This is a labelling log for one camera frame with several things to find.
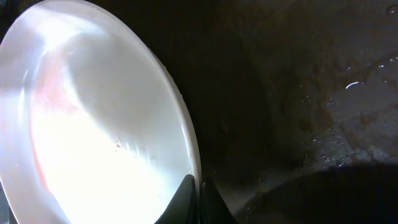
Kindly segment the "large brown serving tray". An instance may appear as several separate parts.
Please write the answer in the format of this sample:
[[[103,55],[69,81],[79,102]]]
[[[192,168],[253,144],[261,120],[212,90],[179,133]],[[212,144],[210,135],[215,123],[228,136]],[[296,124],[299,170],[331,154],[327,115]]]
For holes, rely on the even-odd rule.
[[[170,72],[238,222],[397,222],[396,1],[99,5]]]

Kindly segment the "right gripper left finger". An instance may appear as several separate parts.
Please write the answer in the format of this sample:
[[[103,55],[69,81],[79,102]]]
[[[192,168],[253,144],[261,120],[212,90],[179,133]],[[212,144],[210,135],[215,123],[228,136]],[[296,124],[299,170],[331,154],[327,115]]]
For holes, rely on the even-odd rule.
[[[184,177],[164,213],[155,224],[197,224],[197,191],[195,178]]]

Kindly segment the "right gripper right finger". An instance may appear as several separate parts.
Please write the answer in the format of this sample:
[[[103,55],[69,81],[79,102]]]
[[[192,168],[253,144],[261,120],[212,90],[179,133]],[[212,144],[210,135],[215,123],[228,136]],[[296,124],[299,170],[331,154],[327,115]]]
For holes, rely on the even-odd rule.
[[[211,179],[206,179],[201,187],[201,223],[237,224]]]

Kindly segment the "white plate bottom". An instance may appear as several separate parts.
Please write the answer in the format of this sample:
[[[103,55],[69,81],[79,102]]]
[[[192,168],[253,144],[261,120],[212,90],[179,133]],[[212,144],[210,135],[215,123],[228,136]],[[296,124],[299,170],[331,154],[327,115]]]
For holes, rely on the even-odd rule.
[[[19,223],[155,223],[200,156],[167,69],[107,10],[42,1],[1,43],[1,183]]]

